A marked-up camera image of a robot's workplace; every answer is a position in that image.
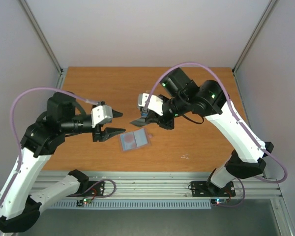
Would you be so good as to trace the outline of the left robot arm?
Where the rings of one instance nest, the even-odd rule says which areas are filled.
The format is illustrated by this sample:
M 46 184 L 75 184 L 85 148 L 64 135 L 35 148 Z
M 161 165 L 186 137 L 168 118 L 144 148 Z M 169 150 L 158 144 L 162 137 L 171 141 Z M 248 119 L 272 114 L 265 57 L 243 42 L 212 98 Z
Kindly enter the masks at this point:
M 102 197 L 103 180 L 93 184 L 79 170 L 70 171 L 64 179 L 44 190 L 31 193 L 40 171 L 65 139 L 90 133 L 94 142 L 104 142 L 124 132 L 107 124 L 122 116 L 105 102 L 92 101 L 89 114 L 81 106 L 82 98 L 68 91 L 55 89 L 47 101 L 47 109 L 17 139 L 19 154 L 0 191 L 0 236 L 25 232 L 51 205 L 65 197 L 84 197 L 90 203 Z

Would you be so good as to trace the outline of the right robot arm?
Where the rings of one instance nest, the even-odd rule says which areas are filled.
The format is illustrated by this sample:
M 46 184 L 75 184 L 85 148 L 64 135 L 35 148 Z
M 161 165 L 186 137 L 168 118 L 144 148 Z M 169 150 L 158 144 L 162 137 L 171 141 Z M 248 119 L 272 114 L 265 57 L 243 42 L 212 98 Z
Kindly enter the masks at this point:
M 170 98 L 147 93 L 138 96 L 138 107 L 147 112 L 145 124 L 156 123 L 172 130 L 175 118 L 192 112 L 211 122 L 234 148 L 230 159 L 210 174 L 205 186 L 210 195 L 220 194 L 235 178 L 246 179 L 264 172 L 264 157 L 272 152 L 273 144 L 252 132 L 217 81 L 207 80 L 198 86 L 181 68 L 176 68 L 160 84 Z

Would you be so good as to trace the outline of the pink card holder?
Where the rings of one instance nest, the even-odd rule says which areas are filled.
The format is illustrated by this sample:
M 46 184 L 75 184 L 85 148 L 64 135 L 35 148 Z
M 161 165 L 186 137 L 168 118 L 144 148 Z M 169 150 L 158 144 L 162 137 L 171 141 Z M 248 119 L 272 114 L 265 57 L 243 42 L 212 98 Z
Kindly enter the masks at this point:
M 140 128 L 135 131 L 129 131 L 129 132 L 133 132 L 134 137 L 135 137 L 136 146 L 137 146 L 135 149 L 131 149 L 131 150 L 136 150 L 136 149 L 140 149 L 145 146 L 151 145 L 150 139 L 153 137 L 153 135 L 148 133 L 145 128 Z M 123 150 L 121 138 L 120 138 L 120 136 L 125 133 L 120 134 L 118 140 L 119 140 L 120 150 L 123 152 L 128 152 L 131 150 Z

